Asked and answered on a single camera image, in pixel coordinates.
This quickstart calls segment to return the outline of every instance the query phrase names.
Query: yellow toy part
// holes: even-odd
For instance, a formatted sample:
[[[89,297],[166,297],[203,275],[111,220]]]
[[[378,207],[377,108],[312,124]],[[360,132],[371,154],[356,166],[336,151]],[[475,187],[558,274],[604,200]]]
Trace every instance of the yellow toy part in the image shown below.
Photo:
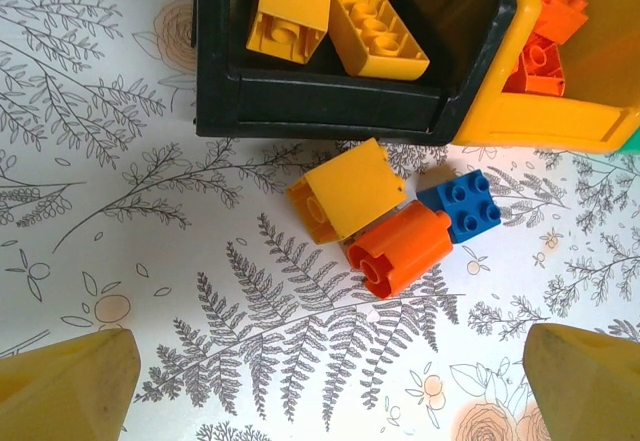
[[[126,329],[0,359],[0,439],[116,441],[139,374]]]
[[[256,0],[247,48],[306,64],[329,26],[330,0]]]
[[[640,439],[640,343],[536,324],[525,343],[524,370],[551,439]]]
[[[606,153],[640,127],[640,0],[589,0],[589,21],[559,47],[564,98],[503,93],[541,12],[518,0],[516,16],[454,144],[544,146]]]
[[[375,139],[312,169],[288,193],[317,244],[345,239],[407,199]]]
[[[388,0],[331,0],[329,36],[351,76],[413,81],[429,66]]]

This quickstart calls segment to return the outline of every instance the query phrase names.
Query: toy brick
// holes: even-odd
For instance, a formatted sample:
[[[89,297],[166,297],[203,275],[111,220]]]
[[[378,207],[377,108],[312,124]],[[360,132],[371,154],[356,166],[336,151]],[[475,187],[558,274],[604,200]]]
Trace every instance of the toy brick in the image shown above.
[[[542,0],[542,11],[533,32],[564,44],[587,22],[587,0]]]
[[[563,96],[564,90],[558,45],[532,34],[519,56],[518,70],[509,76],[503,91]]]
[[[329,36],[351,76],[413,81],[429,66],[388,0],[331,0]]]
[[[356,239],[347,250],[349,264],[364,272],[373,294],[395,296],[453,250],[449,226],[444,211],[412,201]]]
[[[489,180],[479,169],[420,191],[417,197],[431,210],[449,215],[449,235],[455,244],[500,224],[500,209],[489,192]]]
[[[375,139],[312,169],[288,194],[317,244],[351,236],[407,198]]]
[[[256,0],[247,49],[306,64],[327,33],[330,0]]]

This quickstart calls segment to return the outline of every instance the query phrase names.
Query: blue toy brick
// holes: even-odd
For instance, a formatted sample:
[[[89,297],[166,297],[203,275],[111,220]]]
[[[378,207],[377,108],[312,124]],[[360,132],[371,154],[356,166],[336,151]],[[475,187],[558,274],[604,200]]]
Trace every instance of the blue toy brick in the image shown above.
[[[489,192],[489,180],[479,169],[420,191],[417,196],[429,209],[449,215],[453,243],[463,243],[500,224],[500,208]]]

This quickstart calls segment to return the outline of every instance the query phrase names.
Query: patterned surface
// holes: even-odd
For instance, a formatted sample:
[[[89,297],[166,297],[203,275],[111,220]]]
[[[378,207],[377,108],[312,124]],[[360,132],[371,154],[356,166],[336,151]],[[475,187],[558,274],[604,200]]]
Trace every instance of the patterned surface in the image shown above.
[[[503,225],[376,301],[282,194],[349,143],[193,134],[190,0],[0,0],[0,357],[113,326],[123,440],[548,439],[524,336],[639,340],[637,158],[390,146],[481,168]]]

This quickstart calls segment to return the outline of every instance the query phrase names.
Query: orange toy brick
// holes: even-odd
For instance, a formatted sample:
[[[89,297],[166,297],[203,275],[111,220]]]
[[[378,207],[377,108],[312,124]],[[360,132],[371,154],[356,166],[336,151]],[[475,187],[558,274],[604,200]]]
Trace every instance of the orange toy brick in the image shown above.
[[[503,91],[562,96],[564,88],[558,45],[532,34],[520,54],[518,70],[507,79]]]
[[[449,226],[447,213],[412,201],[356,239],[347,250],[349,264],[364,272],[373,294],[394,296],[453,250]]]
[[[533,32],[564,44],[587,22],[587,0],[542,0],[542,12]]]

